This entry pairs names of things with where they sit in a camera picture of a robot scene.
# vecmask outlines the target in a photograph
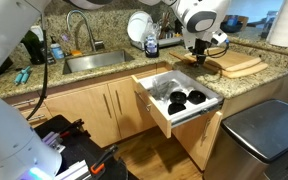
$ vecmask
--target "backsplash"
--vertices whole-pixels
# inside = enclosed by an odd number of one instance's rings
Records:
[[[79,9],[65,1],[53,0],[45,9],[48,45],[50,36],[55,36],[56,41],[62,46],[63,51],[79,49],[82,52],[90,51],[90,43],[86,25],[79,14],[73,14],[71,18],[71,32],[67,30],[66,15],[73,9]],[[171,12],[164,3],[148,6],[137,0],[114,0],[97,10],[82,10],[96,40],[103,40],[106,49],[130,44],[127,34],[128,20],[136,11],[145,11],[156,22],[162,17],[163,12]],[[67,35],[69,42],[62,40],[61,36]],[[13,62],[27,61],[29,55],[21,46],[18,46],[10,55]]]

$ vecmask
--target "hardwood floor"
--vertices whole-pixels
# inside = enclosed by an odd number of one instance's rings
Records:
[[[158,127],[118,144],[130,172],[145,180],[202,180],[198,168],[175,137],[167,139]]]

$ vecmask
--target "stainless steel sink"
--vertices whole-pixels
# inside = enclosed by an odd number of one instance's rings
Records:
[[[65,61],[63,74],[84,71],[87,69],[93,69],[132,60],[134,60],[134,58],[124,50],[67,59]]]

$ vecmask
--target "cabinet handle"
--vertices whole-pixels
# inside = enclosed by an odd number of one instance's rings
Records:
[[[107,103],[107,99],[106,99],[105,94],[103,94],[103,97],[104,97],[105,105],[106,105],[106,108],[107,108],[107,112],[110,115],[110,118],[112,119],[111,111],[110,111],[110,108],[108,107],[108,103]]]
[[[138,97],[138,98],[142,101],[142,103],[145,105],[146,110],[147,110],[148,112],[150,112],[152,105],[151,105],[151,104],[146,105],[146,103],[145,103],[145,101],[143,100],[143,98],[142,98],[142,96],[140,95],[140,93],[138,93],[138,92],[136,92],[136,91],[134,91],[134,93],[136,94],[136,97]]]
[[[43,117],[45,117],[45,115],[44,115],[44,114],[41,114],[41,115],[38,115],[38,116],[32,117],[32,118],[30,118],[30,119],[27,120],[27,121],[34,121],[34,120],[36,120],[36,119],[40,119],[40,118],[43,118]]]
[[[204,127],[204,131],[203,131],[203,135],[202,135],[202,139],[201,139],[201,146],[203,145],[203,142],[205,141],[205,139],[207,138],[207,129],[208,129],[208,127],[210,126],[210,124],[211,124],[211,119],[210,118],[208,118],[207,119],[207,122],[206,122],[206,124],[205,124],[205,127]]]
[[[29,100],[22,101],[22,102],[19,102],[16,104],[12,104],[12,106],[15,107],[15,106],[23,105],[23,104],[29,104],[29,103],[34,102],[34,101],[35,101],[35,99],[29,99]]]
[[[115,91],[115,94],[116,94],[116,99],[117,99],[118,109],[120,110],[121,114],[123,114],[123,113],[122,113],[121,102],[120,102],[120,97],[118,96],[118,92]]]

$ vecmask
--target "kitchen wall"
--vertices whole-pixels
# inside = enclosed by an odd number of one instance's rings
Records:
[[[268,11],[279,11],[283,0],[231,0],[228,14],[249,17],[249,22],[260,21]]]
[[[56,41],[66,52],[79,49],[82,52],[90,51],[87,28],[83,18],[78,14],[73,14],[71,18],[72,31],[67,30],[66,15],[70,10],[79,9],[65,1],[53,0],[45,9],[47,38],[50,44],[50,36],[55,36]],[[172,12],[171,8],[164,3],[155,6],[148,6],[138,0],[114,0],[97,10],[82,10],[93,31],[93,36],[97,40],[103,40],[106,49],[112,47],[125,46],[130,44],[127,34],[127,24],[131,15],[136,11],[149,13],[153,21],[156,22],[163,12]],[[61,36],[67,35],[69,42],[62,40]],[[10,55],[13,61],[28,61],[29,55],[22,46],[18,46]]]

